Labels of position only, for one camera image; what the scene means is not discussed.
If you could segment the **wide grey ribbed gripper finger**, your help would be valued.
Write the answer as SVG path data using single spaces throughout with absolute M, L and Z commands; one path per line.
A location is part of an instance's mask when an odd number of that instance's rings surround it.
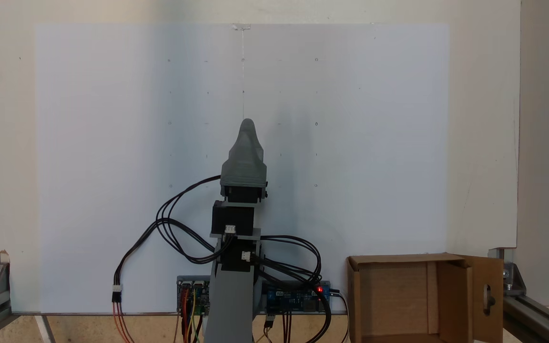
M 222 164 L 221 186 L 265 188 L 267 167 L 264 150 L 257 137 L 255 123 L 244 119 L 237 139 L 229 150 L 227 160 Z

